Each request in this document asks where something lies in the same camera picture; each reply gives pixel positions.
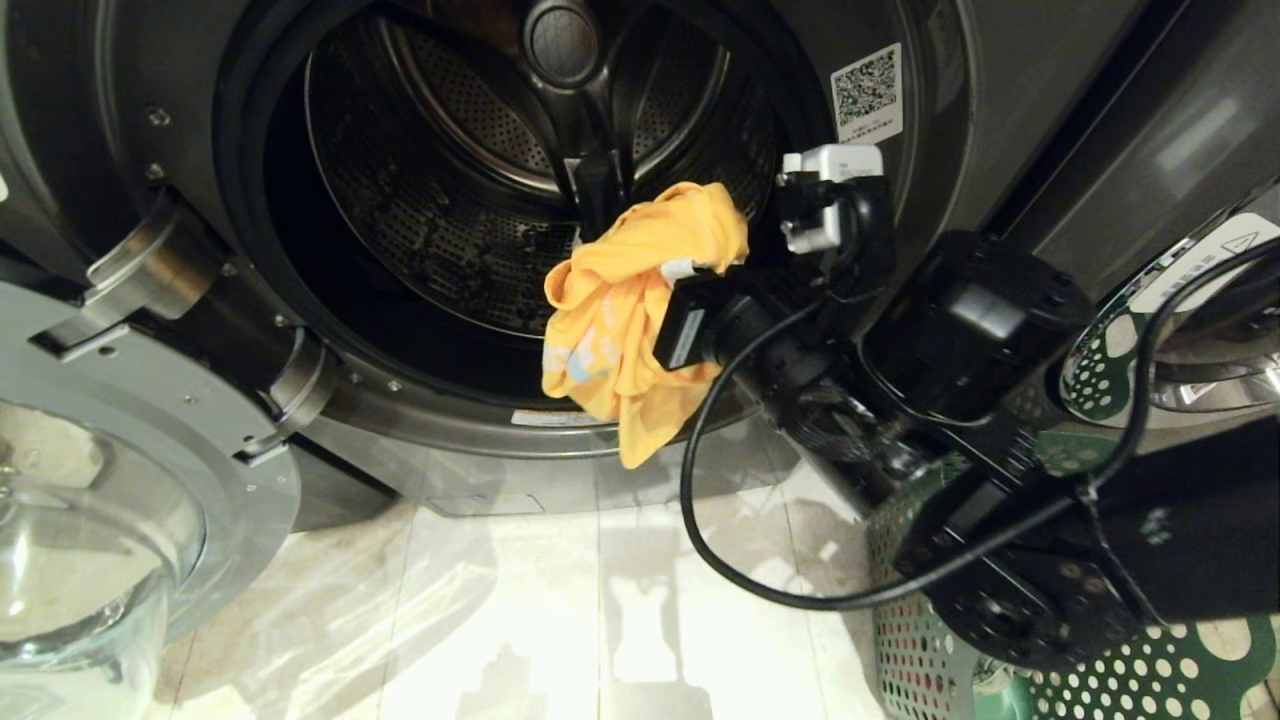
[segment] power cord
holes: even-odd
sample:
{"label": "power cord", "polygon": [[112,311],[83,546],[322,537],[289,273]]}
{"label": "power cord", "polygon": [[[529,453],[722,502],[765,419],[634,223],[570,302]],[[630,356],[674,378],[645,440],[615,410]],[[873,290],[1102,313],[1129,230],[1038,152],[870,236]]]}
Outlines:
{"label": "power cord", "polygon": [[1148,323],[1142,338],[1139,340],[1134,373],[1134,402],[1129,415],[1129,424],[1121,434],[1116,448],[1107,456],[1106,462],[1103,462],[1100,469],[1085,473],[1079,479],[1078,486],[1082,488],[1079,498],[1064,496],[1051,500],[1034,512],[1010,523],[1005,528],[992,532],[986,538],[979,539],[963,550],[951,560],[947,560],[946,562],[942,562],[941,565],[914,578],[865,592],[844,596],[818,597],[810,594],[796,594],[753,580],[750,577],[716,555],[710,546],[707,544],[707,539],[698,528],[698,518],[694,512],[694,461],[698,456],[698,445],[707,430],[707,420],[710,416],[710,410],[716,405],[717,398],[719,398],[719,396],[724,392],[724,387],[732,379],[733,373],[736,373],[756,350],[781,333],[786,332],[788,328],[803,322],[809,315],[814,314],[820,304],[814,302],[803,310],[788,315],[768,331],[760,333],[755,340],[748,343],[746,347],[739,351],[739,354],[735,355],[728,364],[724,365],[721,374],[716,378],[716,382],[712,383],[710,391],[707,393],[707,400],[703,401],[703,405],[698,410],[698,415],[694,419],[694,427],[692,430],[690,430],[689,441],[685,446],[684,461],[680,466],[680,512],[685,521],[685,532],[689,534],[689,541],[694,544],[694,551],[696,551],[698,556],[701,557],[703,561],[721,577],[746,592],[771,602],[786,605],[788,607],[797,607],[800,610],[863,610],[884,602],[891,602],[938,583],[952,573],[977,560],[980,560],[1010,541],[1056,518],[1074,506],[1078,500],[1084,500],[1088,496],[1096,497],[1097,488],[1115,477],[1115,474],[1124,468],[1126,462],[1129,462],[1134,452],[1138,450],[1138,443],[1142,442],[1142,437],[1147,427],[1147,419],[1151,415],[1148,402],[1148,397],[1151,395],[1151,372],[1152,365],[1155,364],[1153,360],[1156,355],[1156,346],[1160,342],[1161,328],[1174,314],[1176,307],[1199,288],[1236,268],[1277,251],[1280,251],[1280,241],[1242,252],[1240,255],[1225,260],[1201,273],[1165,300],[1165,302],[1160,306],[1160,310],[1157,310],[1152,316],[1151,323]]}

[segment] tile floor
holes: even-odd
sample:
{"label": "tile floor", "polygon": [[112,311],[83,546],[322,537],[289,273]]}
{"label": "tile floor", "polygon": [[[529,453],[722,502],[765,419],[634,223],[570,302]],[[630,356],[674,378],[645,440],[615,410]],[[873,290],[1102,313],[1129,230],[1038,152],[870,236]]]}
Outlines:
{"label": "tile floor", "polygon": [[[699,518],[759,580],[867,582],[860,525],[804,465]],[[714,575],[675,502],[483,519],[402,502],[292,536],[170,646],[147,720],[877,719],[873,647],[869,614],[788,610]],[[1242,716],[1276,720],[1265,687]]]}

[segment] perforated basket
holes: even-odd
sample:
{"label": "perforated basket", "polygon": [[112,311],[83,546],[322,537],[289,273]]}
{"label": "perforated basket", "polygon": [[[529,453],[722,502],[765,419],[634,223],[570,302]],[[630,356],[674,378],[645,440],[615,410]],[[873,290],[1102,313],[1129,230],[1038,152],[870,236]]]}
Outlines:
{"label": "perforated basket", "polygon": [[[1037,452],[1050,471],[1088,468],[1110,452],[1110,438],[1043,433]],[[896,577],[893,550],[924,500],[965,464],[948,460],[933,475],[900,493],[868,528],[872,577]],[[987,659],[959,641],[923,594],[874,612],[881,701],[904,720],[1210,720],[1240,717],[1245,692],[1276,664],[1276,632],[1267,618],[1251,618],[1248,651],[1212,652],[1213,624],[1148,628],[1073,673],[1025,673]],[[1234,638],[1235,648],[1244,647]],[[1224,659],[1222,655],[1233,657]]]}

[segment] yellow cloth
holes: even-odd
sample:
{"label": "yellow cloth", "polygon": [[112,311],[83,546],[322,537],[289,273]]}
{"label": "yellow cloth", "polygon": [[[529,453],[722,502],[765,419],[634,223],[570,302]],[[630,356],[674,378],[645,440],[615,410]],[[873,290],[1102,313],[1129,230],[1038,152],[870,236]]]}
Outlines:
{"label": "yellow cloth", "polygon": [[659,268],[685,258],[721,274],[746,258],[746,220],[724,186],[673,184],[547,274],[556,313],[543,345],[543,392],[616,419],[628,469],[676,436],[719,373],[708,363],[668,373],[653,356],[671,300]]}

